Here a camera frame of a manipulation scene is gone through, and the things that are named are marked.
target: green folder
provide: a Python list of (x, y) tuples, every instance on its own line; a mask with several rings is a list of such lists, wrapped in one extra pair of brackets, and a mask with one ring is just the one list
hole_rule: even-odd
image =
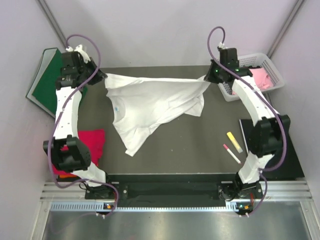
[[(56, 79), (61, 75), (61, 52), (58, 48), (48, 48), (42, 53), (38, 70), (26, 97), (55, 118), (57, 110)], [(86, 95), (84, 87), (82, 99)]]

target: metal floor panel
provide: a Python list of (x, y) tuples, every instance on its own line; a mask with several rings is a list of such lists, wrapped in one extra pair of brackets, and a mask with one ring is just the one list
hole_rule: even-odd
[[(58, 231), (82, 212), (50, 212)], [(249, 218), (227, 212), (116, 212), (78, 219), (42, 240), (311, 240), (299, 202), (266, 202)]]

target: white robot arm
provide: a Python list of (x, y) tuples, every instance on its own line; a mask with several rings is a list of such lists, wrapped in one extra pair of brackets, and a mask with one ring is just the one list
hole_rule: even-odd
[[(77, 46), (75, 50), (71, 47), (66, 50), (67, 52), (62, 54), (61, 77), (55, 83), (56, 117), (58, 118), (62, 111), (63, 114), (56, 127), (51, 144), (52, 164), (56, 169), (72, 173), (82, 179), (106, 183), (108, 180), (107, 174), (92, 163), (90, 150), (79, 140), (78, 109), (82, 93), (76, 91), (63, 109), (66, 99), (94, 72), (97, 66), (84, 51), (82, 45)], [(106, 77), (107, 75), (99, 70), (89, 84), (96, 84)], [(48, 153), (48, 141), (43, 143), (43, 149)], [(93, 188), (101, 186), (90, 181), (87, 184)]]
[[(253, 123), (253, 130), (247, 142), (249, 153), (246, 161), (236, 173), (232, 187), (228, 186), (232, 190), (226, 189), (224, 192), (230, 199), (236, 195), (241, 198), (257, 189), (260, 171), (266, 167), (277, 151), (283, 149), (282, 134), (275, 114), (280, 119), (286, 135), (288, 135), (290, 119), (287, 115), (279, 115), (276, 110), (263, 102), (266, 99), (257, 87), (249, 68), (240, 67), (236, 48), (218, 47), (218, 50), (220, 62), (218, 64), (216, 59), (211, 60), (210, 69), (204, 79), (215, 84), (228, 84), (240, 97)], [(230, 71), (241, 77), (247, 84), (235, 79)]]

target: white plastic basket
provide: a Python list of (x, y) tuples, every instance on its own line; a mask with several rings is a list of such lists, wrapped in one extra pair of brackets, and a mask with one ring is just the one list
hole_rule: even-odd
[[(268, 89), (263, 89), (261, 92), (269, 92), (274, 89), (282, 88), (285, 85), (285, 81), (280, 75), (279, 71), (276, 69), (275, 65), (272, 61), (267, 57), (267, 55), (263, 53), (255, 53), (245, 56), (238, 57), (240, 67), (243, 66), (261, 66), (265, 69), (266, 73), (270, 76), (271, 81), (273, 83), (273, 87)], [(234, 100), (240, 99), (237, 95), (232, 95), (232, 90), (227, 83), (219, 83), (218, 84), (224, 99), (227, 102), (231, 102)]]

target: cable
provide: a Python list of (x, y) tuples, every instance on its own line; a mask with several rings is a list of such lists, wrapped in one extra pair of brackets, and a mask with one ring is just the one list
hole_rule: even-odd
[(267, 191), (268, 191), (268, 181), (267, 181), (266, 177), (262, 175), (262, 173), (260, 173), (260, 177), (264, 180), (264, 184), (265, 184), (264, 193), (263, 193), (263, 195), (262, 195), (261, 200), (260, 200), (259, 203), (255, 206), (255, 208), (252, 210), (252, 212), (248, 213), (248, 215), (247, 215), (248, 217), (251, 216), (252, 214), (254, 214), (254, 213), (258, 210), (258, 208), (260, 208), (262, 202), (265, 200), (266, 195), (267, 195)]
[(227, 73), (231, 74), (232, 76), (234, 76), (236, 79), (240, 80), (242, 83), (244, 83), (245, 85), (247, 85), (256, 95), (257, 97), (270, 109), (270, 111), (272, 112), (272, 114), (274, 115), (279, 128), (280, 128), (280, 132), (281, 132), (281, 137), (282, 137), (282, 141), (283, 141), (283, 148), (282, 148), (282, 155), (281, 158), (279, 160), (279, 162), (273, 166), (273, 167), (268, 167), (268, 168), (264, 168), (264, 169), (259, 169), (259, 175), (260, 177), (264, 180), (265, 182), (265, 191), (264, 194), (261, 198), (261, 200), (259, 201), (259, 203), (257, 204), (257, 206), (252, 210), (252, 212), (250, 212), (247, 216), (251, 216), (253, 213), (256, 212), (256, 210), (261, 206), (262, 202), (264, 201), (266, 195), (267, 195), (267, 191), (268, 191), (268, 182), (267, 179), (265, 178), (265, 176), (263, 176), (262, 171), (265, 172), (271, 172), (274, 171), (276, 169), (278, 169), (285, 161), (285, 157), (287, 154), (287, 138), (286, 138), (286, 133), (285, 133), (285, 129), (284, 126), (278, 116), (278, 114), (276, 113), (276, 111), (274, 110), (274, 108), (262, 97), (260, 96), (260, 94), (258, 92), (255, 91), (255, 89), (251, 86), (251, 84), (249, 84), (247, 81), (245, 81), (243, 78), (241, 78), (239, 75), (235, 74), (234, 72), (232, 72), (231, 70), (229, 70), (227, 67), (223, 66), (213, 55), (211, 48), (210, 48), (210, 39), (211, 39), (211, 35), (213, 34), (213, 32), (217, 29), (221, 29), (223, 32), (223, 38), (222, 38), (222, 43), (224, 43), (225, 38), (226, 38), (226, 31), (222, 26), (216, 26), (215, 28), (213, 28), (211, 30), (211, 32), (209, 33), (208, 39), (207, 39), (207, 48), (209, 51), (210, 56), (212, 57), (212, 59), (215, 61), (216, 64), (218, 64), (219, 67), (221, 67), (223, 70), (225, 70)]
[[(95, 48), (97, 54), (98, 54), (98, 62), (97, 62), (97, 65), (96, 65), (96, 69), (94, 70), (94, 72), (91, 74), (91, 76), (85, 80), (83, 83), (80, 84), (80, 86), (78, 86), (65, 100), (63, 106), (62, 106), (62, 111), (59, 113), (58, 117), (56, 118), (56, 121), (55, 121), (55, 124), (54, 124), (54, 127), (53, 127), (53, 131), (52, 131), (52, 134), (50, 135), (50, 138), (49, 138), (49, 141), (48, 141), (48, 149), (47, 149), (47, 155), (48, 155), (48, 165), (49, 165), (49, 170), (50, 170), (50, 173), (52, 175), (52, 180), (54, 182), (54, 184), (60, 188), (60, 189), (65, 189), (65, 188), (68, 188), (76, 183), (82, 183), (82, 182), (86, 182), (86, 181), (90, 181), (92, 183), (96, 183), (96, 184), (100, 184), (100, 185), (105, 185), (109, 188), (112, 188), (114, 190), (114, 193), (115, 193), (115, 200), (114, 200), (114, 206), (113, 208), (111, 209), (111, 211), (106, 214), (105, 216), (110, 216), (114, 210), (116, 209), (117, 205), (118, 205), (118, 200), (119, 200), (119, 192), (118, 190), (111, 184), (109, 183), (106, 183), (106, 182), (99, 182), (99, 181), (96, 181), (96, 180), (92, 180), (92, 179), (87, 179), (87, 178), (83, 178), (83, 179), (78, 179), (78, 180), (75, 180), (69, 184), (66, 184), (66, 185), (60, 185), (57, 181), (57, 179), (55, 178), (55, 173), (54, 173), (54, 170), (53, 170), (53, 167), (52, 167), (52, 159), (51, 159), (51, 145), (52, 145), (52, 141), (53, 141), (53, 138), (54, 138), (54, 135), (55, 135), (55, 131), (58, 127), (58, 124), (61, 120), (61, 117), (64, 113), (64, 110), (67, 106), (67, 103), (68, 101), (71, 99), (71, 97), (77, 92), (79, 91), (81, 88), (83, 88), (95, 75), (96, 73), (99, 71), (99, 68), (100, 68), (100, 65), (101, 65), (101, 54), (100, 54), (100, 51), (97, 47), (97, 45), (87, 36), (84, 36), (82, 34), (72, 34), (70, 36), (68, 36), (68, 38), (66, 39), (66, 46), (69, 45), (68, 41), (70, 38), (72, 37), (81, 37), (81, 38), (84, 38), (86, 40), (88, 40)], [(61, 230), (59, 230), (58, 232), (55, 232), (55, 231), (52, 231), (56, 234), (60, 233), (62, 230), (64, 230), (65, 228), (67, 228), (68, 226), (70, 226), (73, 222), (75, 222), (76, 220), (78, 220), (79, 218), (82, 218), (84, 216), (87, 216), (87, 215), (93, 215), (93, 214), (96, 214), (96, 213), (86, 213), (86, 214), (83, 214), (83, 215), (80, 215), (79, 217), (77, 217), (76, 219), (72, 220), (71, 222), (69, 222), (65, 227), (63, 227)]]

